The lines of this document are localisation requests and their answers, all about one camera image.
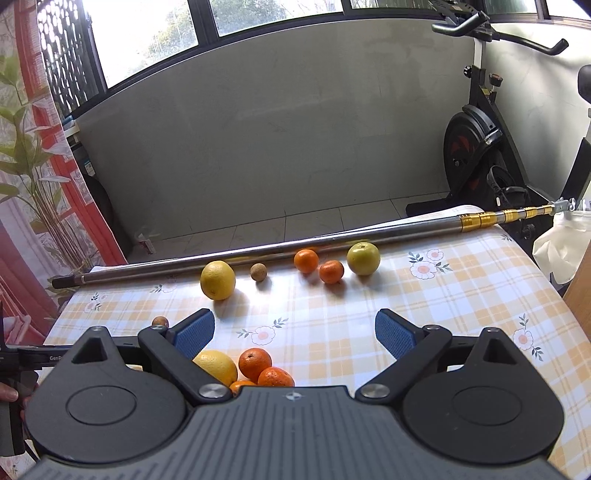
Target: gray wall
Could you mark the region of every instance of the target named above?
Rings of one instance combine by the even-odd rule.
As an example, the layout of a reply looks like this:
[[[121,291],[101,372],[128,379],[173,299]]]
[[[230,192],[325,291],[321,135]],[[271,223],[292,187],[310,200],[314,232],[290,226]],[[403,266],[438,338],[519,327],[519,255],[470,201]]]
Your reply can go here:
[[[499,31],[552,46],[570,46],[549,57],[509,42],[487,46],[486,67],[503,85],[497,104],[509,126],[530,182],[558,196],[589,127],[586,103],[577,91],[579,69],[591,63],[591,31],[543,24],[495,24]]]
[[[441,192],[473,41],[431,23],[337,22],[221,47],[85,113],[80,136],[132,235]]]

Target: green apple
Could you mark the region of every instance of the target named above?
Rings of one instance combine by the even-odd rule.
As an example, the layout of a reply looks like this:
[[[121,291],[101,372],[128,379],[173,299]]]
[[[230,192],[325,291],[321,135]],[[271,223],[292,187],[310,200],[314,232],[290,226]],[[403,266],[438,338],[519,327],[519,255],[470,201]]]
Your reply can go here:
[[[379,267],[379,250],[369,242],[354,244],[347,253],[347,263],[357,275],[371,275]]]

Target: floor tile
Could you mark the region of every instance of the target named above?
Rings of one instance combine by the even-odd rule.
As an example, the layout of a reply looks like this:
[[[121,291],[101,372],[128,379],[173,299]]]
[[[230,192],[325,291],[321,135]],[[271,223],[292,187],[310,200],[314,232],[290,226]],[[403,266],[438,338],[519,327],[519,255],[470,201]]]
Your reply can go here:
[[[291,215],[285,221],[285,241],[342,232],[343,222],[338,208]]]
[[[400,218],[406,218],[408,215],[406,214],[406,205],[409,203],[416,203],[416,202],[428,202],[429,200],[439,200],[442,198],[441,193],[432,193],[430,195],[416,195],[414,197],[405,197],[401,199],[392,199],[392,203],[396,207]]]
[[[238,225],[231,249],[277,244],[285,237],[285,217]]]
[[[190,235],[189,244],[184,251],[186,257],[193,255],[212,254],[230,250],[230,242],[236,231],[235,226],[199,232]]]
[[[166,240],[153,241],[156,249],[153,255],[148,254],[140,245],[136,245],[128,256],[130,263],[153,262],[155,260],[164,260],[166,258],[179,258],[184,256],[185,249],[189,244],[190,235],[168,238]]]
[[[400,218],[400,215],[390,200],[349,205],[347,207],[341,207],[339,210],[345,230],[389,222]]]

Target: exercise bike handlebar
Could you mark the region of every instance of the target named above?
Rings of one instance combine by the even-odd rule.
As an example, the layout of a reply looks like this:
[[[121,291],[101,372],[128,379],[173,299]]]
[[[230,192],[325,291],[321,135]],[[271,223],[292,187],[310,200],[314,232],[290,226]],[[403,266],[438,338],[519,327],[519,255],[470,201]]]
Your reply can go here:
[[[542,52],[546,55],[550,55],[551,57],[561,54],[569,46],[569,42],[567,42],[563,38],[558,40],[558,42],[556,43],[556,45],[554,47],[548,48],[548,47],[544,47],[543,45],[540,45],[539,43],[528,40],[527,38],[522,38],[522,37],[518,37],[516,35],[511,35],[511,34],[502,33],[502,32],[499,32],[499,40],[506,40],[506,41],[510,41],[513,43],[517,43],[519,45],[523,45],[524,47],[529,47],[529,48],[532,48],[533,50]]]
[[[445,23],[435,23],[431,25],[431,29],[435,33],[440,33],[443,35],[448,35],[449,37],[464,37],[468,35],[472,30],[477,27],[480,27],[483,23],[488,22],[490,18],[484,12],[478,12],[472,15],[468,20],[465,22],[452,27],[451,25]]]

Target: plaid tablecloth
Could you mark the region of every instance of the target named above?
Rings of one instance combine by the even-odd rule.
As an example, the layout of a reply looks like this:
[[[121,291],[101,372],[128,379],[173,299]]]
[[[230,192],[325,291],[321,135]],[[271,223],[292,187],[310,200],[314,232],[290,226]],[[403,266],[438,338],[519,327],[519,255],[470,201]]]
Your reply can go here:
[[[464,206],[424,217],[478,211]],[[173,325],[207,307],[216,316],[208,348],[237,361],[245,349],[261,346],[297,385],[347,385],[353,393],[394,362],[374,335],[381,308],[456,335],[497,326],[522,348],[564,407],[566,422],[550,460],[569,478],[585,479],[591,473],[591,344],[519,246],[494,227],[380,250],[374,275],[361,280],[345,268],[335,286],[315,274],[304,278],[290,261],[267,265],[262,284],[250,279],[247,268],[237,268],[236,291],[222,302],[203,295],[198,275],[81,288],[47,343],[72,343],[91,325],[134,335],[157,315]],[[345,255],[330,257],[345,263]]]

